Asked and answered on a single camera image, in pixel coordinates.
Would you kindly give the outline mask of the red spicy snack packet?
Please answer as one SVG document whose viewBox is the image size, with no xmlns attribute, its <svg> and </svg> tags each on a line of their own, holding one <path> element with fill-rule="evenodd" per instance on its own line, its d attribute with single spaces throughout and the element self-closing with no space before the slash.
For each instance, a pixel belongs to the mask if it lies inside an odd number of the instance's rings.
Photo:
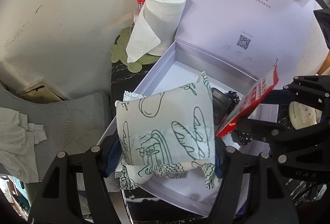
<svg viewBox="0 0 330 224">
<path fill-rule="evenodd" d="M 224 137 L 237 128 L 237 122 L 241 118 L 248 118 L 265 97 L 273 90 L 279 81 L 277 73 L 277 61 L 266 75 L 258 79 L 248 93 L 236 105 L 226 117 L 219 130 L 217 137 Z"/>
</svg>

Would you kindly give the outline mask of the black plastic case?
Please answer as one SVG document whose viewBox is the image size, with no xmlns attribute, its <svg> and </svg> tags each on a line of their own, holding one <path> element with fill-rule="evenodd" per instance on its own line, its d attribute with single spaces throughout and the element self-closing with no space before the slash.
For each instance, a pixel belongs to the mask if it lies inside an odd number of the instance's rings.
<svg viewBox="0 0 330 224">
<path fill-rule="evenodd" d="M 227 111 L 231 104 L 231 99 L 220 90 L 211 88 L 213 98 L 213 119 L 214 125 L 219 126 L 225 116 L 228 114 Z"/>
</svg>

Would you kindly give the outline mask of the white bread-print snack packet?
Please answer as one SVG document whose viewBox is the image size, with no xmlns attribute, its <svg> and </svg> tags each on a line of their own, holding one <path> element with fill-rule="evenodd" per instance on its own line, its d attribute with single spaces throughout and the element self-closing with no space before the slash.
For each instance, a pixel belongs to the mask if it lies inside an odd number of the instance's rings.
<svg viewBox="0 0 330 224">
<path fill-rule="evenodd" d="M 116 124 L 123 156 L 115 171 L 132 190 L 152 177 L 181 179 L 200 168 L 205 187 L 219 185 L 211 86 L 205 72 L 195 82 L 152 96 L 117 101 Z"/>
</svg>

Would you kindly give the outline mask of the white pastry-print snack packet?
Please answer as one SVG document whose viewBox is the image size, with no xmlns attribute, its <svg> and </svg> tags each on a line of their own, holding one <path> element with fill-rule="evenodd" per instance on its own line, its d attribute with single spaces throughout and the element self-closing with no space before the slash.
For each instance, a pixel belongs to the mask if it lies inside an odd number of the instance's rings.
<svg viewBox="0 0 330 224">
<path fill-rule="evenodd" d="M 144 95 L 141 94 L 137 94 L 131 91 L 124 91 L 124 96 L 123 96 L 123 101 L 124 102 L 130 102 L 130 101 L 134 101 L 134 100 L 138 100 L 138 99 L 143 99 L 145 98 Z"/>
</svg>

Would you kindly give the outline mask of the cream cartoon water bottle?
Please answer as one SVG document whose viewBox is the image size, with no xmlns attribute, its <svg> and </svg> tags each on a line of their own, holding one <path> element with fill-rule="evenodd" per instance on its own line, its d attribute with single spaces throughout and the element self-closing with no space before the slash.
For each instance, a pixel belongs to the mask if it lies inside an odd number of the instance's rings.
<svg viewBox="0 0 330 224">
<path fill-rule="evenodd" d="M 302 129 L 318 124 L 321 121 L 322 112 L 298 102 L 289 104 L 289 118 L 294 129 Z"/>
</svg>

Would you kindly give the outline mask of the grey cloth garment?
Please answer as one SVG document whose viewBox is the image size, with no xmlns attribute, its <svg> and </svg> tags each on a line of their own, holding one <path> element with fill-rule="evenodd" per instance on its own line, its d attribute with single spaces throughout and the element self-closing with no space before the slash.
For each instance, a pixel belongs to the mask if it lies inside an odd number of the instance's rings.
<svg viewBox="0 0 330 224">
<path fill-rule="evenodd" d="M 42 124 L 30 123 L 28 116 L 1 108 L 1 165 L 9 175 L 24 183 L 39 181 L 35 145 L 47 140 Z"/>
</svg>

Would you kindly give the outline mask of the grey bed mattress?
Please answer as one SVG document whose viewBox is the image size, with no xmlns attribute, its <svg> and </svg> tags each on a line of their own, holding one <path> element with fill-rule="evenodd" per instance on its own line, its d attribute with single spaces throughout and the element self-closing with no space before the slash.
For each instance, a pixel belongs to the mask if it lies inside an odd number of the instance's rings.
<svg viewBox="0 0 330 224">
<path fill-rule="evenodd" d="M 44 126 L 47 139 L 35 145 L 39 181 L 58 152 L 84 153 L 98 143 L 111 120 L 109 98 L 103 91 L 75 100 L 37 104 L 1 87 L 1 107 L 16 110 L 29 122 Z"/>
</svg>

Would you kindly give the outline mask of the green leaf-shaped mat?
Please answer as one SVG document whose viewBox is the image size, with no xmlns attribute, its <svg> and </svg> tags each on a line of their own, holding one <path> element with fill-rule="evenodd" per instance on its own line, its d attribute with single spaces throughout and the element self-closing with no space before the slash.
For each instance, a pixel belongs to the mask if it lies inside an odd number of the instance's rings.
<svg viewBox="0 0 330 224">
<path fill-rule="evenodd" d="M 139 73 L 144 66 L 156 63 L 160 57 L 146 54 L 136 62 L 128 63 L 126 47 L 129 42 L 132 30 L 133 26 L 124 28 L 120 31 L 118 40 L 110 47 L 110 51 L 112 53 L 111 62 L 113 64 L 121 62 L 130 72 Z"/>
</svg>

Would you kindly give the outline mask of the white toilet paper roll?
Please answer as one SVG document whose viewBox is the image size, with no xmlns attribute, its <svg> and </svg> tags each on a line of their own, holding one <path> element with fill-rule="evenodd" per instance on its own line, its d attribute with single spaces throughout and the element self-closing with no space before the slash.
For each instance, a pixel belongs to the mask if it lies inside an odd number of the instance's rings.
<svg viewBox="0 0 330 224">
<path fill-rule="evenodd" d="M 126 47 L 127 62 L 162 56 L 172 45 L 186 0 L 145 0 Z"/>
</svg>

